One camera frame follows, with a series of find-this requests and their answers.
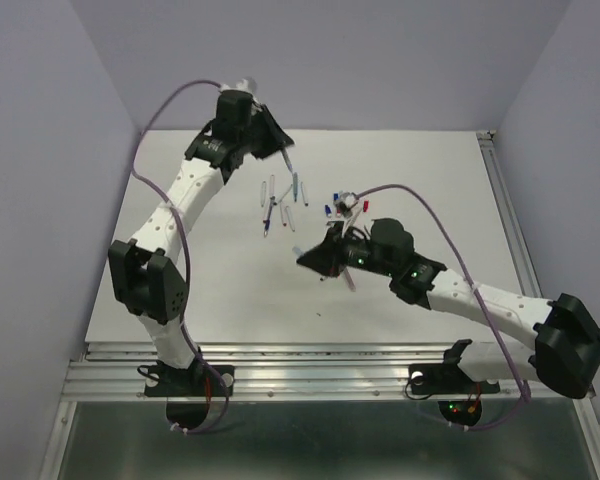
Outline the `red transparent pen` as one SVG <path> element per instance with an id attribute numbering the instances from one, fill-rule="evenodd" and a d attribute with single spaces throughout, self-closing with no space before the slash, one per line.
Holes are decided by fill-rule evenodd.
<path id="1" fill-rule="evenodd" d="M 353 280 L 353 278 L 352 278 L 352 276 L 351 276 L 351 274 L 350 274 L 350 272 L 349 272 L 348 269 L 344 269 L 343 270 L 342 276 L 343 276 L 343 278 L 345 280 L 345 283 L 346 283 L 348 289 L 351 292 L 356 292 L 357 291 L 356 285 L 355 285 L 354 280 Z"/>

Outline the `blue white pen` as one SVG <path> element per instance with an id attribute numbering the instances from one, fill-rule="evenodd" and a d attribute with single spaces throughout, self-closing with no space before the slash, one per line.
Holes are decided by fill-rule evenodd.
<path id="1" fill-rule="evenodd" d="M 291 159 L 289 157 L 289 154 L 288 154 L 287 150 L 286 149 L 282 149 L 281 150 L 281 155 L 282 155 L 283 160 L 285 162 L 285 166 L 287 167 L 290 175 L 293 178 L 296 172 L 295 172 L 295 170 L 293 168 L 293 165 L 292 165 L 292 162 L 291 162 Z"/>

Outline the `light blue pen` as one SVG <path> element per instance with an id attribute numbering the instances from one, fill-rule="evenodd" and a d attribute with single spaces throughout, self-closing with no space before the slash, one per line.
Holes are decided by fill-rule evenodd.
<path id="1" fill-rule="evenodd" d="M 292 198 L 294 203 L 298 201 L 298 192 L 299 192 L 299 177 L 298 173 L 294 172 L 292 174 Z"/>

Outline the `blue cap marker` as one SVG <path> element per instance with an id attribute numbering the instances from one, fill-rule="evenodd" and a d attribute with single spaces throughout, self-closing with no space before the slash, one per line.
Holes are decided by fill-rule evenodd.
<path id="1" fill-rule="evenodd" d="M 267 182 L 262 181 L 261 187 L 260 187 L 260 205 L 262 208 L 264 208 L 266 200 L 267 200 Z"/>

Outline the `black cap marker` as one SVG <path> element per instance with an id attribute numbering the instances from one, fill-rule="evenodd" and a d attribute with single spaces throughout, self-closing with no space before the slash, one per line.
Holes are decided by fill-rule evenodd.
<path id="1" fill-rule="evenodd" d="M 304 182 L 300 183 L 300 191 L 301 191 L 301 197 L 302 197 L 303 205 L 305 207 L 308 207 L 309 206 L 309 196 L 308 196 L 307 188 L 306 188 Z"/>

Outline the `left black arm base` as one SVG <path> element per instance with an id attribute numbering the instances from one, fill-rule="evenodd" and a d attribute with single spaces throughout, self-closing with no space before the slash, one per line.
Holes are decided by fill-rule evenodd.
<path id="1" fill-rule="evenodd" d="M 211 432 L 225 417 L 233 395 L 235 368 L 205 366 L 194 361 L 187 369 L 164 362 L 140 365 L 143 395 L 166 401 L 165 417 L 171 431 L 183 435 Z"/>

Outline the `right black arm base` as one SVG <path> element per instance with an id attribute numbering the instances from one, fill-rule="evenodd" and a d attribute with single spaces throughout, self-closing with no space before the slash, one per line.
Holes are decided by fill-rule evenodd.
<path id="1" fill-rule="evenodd" d="M 471 430 L 481 419 L 482 397 L 498 394 L 501 388 L 498 382 L 471 380 L 456 365 L 416 364 L 409 370 L 403 392 L 413 401 L 451 396 L 450 400 L 437 401 L 442 419 L 452 427 Z"/>

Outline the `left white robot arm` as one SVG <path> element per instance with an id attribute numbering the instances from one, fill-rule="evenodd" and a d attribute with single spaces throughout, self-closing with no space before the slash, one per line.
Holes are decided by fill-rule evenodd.
<path id="1" fill-rule="evenodd" d="M 194 363 L 201 352 L 183 322 L 191 272 L 177 269 L 178 259 L 189 255 L 188 234 L 245 156 L 263 160 L 293 143 L 253 93 L 223 91 L 214 118 L 185 151 L 169 189 L 158 193 L 153 213 L 129 240 L 109 247 L 114 296 L 145 327 L 179 393 L 195 392 L 203 373 Z"/>

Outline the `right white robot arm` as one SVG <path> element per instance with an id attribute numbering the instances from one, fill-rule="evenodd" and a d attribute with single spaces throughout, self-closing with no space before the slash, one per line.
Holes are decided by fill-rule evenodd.
<path id="1" fill-rule="evenodd" d="M 510 342 L 460 339 L 439 363 L 417 365 L 411 376 L 418 396 L 498 391 L 502 380 L 539 382 L 571 399 L 591 390 L 600 367 L 600 328 L 583 302 L 561 294 L 556 300 L 526 297 L 470 282 L 444 264 L 416 252 L 413 236 L 390 218 L 370 232 L 331 223 L 324 240 L 301 253 L 297 264 L 323 278 L 353 268 L 389 280 L 403 302 L 474 321 Z"/>

